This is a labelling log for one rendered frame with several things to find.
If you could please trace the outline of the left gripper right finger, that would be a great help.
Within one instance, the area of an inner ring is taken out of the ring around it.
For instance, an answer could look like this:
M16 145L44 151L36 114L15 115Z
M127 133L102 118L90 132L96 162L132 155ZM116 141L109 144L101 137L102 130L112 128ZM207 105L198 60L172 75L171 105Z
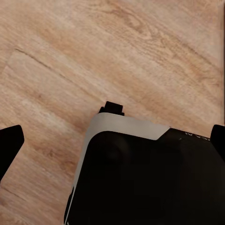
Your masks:
M214 125L210 141L225 162L225 127L217 124Z

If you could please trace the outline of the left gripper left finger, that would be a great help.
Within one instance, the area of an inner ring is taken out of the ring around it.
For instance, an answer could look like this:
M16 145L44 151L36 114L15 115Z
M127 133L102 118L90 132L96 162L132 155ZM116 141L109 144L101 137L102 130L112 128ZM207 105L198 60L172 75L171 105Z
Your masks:
M0 130L0 181L24 143L20 125Z

